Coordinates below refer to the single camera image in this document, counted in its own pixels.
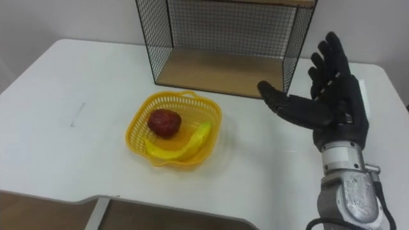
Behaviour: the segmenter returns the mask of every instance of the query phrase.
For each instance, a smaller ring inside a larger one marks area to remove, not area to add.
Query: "red apple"
[[[168,138],[179,131],[181,117],[177,112],[168,109],[157,109],[151,112],[148,127],[159,137]]]

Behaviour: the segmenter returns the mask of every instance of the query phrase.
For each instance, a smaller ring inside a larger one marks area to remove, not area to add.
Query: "banana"
[[[144,142],[146,146],[146,153],[152,157],[162,160],[179,160],[181,158],[189,158],[197,153],[206,143],[210,131],[212,131],[212,122],[208,121],[200,124],[197,130],[190,137],[189,142],[182,149],[176,151],[162,149],[145,138]]]

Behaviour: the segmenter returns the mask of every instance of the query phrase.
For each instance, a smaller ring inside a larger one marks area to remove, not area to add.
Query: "yellow basket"
[[[155,109],[169,109],[181,116],[179,132],[172,138],[162,139],[157,137],[148,128],[149,115]],[[222,111],[220,107],[207,98],[197,96],[193,91],[155,93],[146,99],[129,125],[126,135],[127,145],[134,153],[149,159],[154,166],[186,167],[197,165],[212,152],[219,134],[221,120]],[[206,144],[194,156],[182,161],[165,161],[146,154],[145,137],[165,150],[179,150],[188,143],[190,136],[196,131],[197,127],[206,121],[212,122],[212,131]]]

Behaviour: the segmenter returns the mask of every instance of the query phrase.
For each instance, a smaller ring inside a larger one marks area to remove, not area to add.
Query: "black cable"
[[[335,224],[341,227],[347,227],[348,229],[351,230],[367,230],[361,227],[358,227],[354,224],[351,224],[349,222],[343,221],[343,220],[339,220],[339,219],[335,219],[335,218],[316,218],[312,221],[310,221],[310,223],[308,223],[307,227],[305,230],[312,230],[314,226],[318,225],[318,224]]]
[[[396,230],[396,223],[394,217],[392,216],[392,214],[390,214],[390,211],[386,206],[385,196],[383,195],[382,183],[380,181],[375,181],[373,185],[375,187],[375,194],[378,196],[381,202],[386,219],[389,221],[390,230]]]

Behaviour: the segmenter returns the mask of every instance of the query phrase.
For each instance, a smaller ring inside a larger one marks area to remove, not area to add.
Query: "floor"
[[[81,205],[0,194],[1,230],[82,230],[95,201]],[[250,230],[244,222],[112,201],[99,230]]]

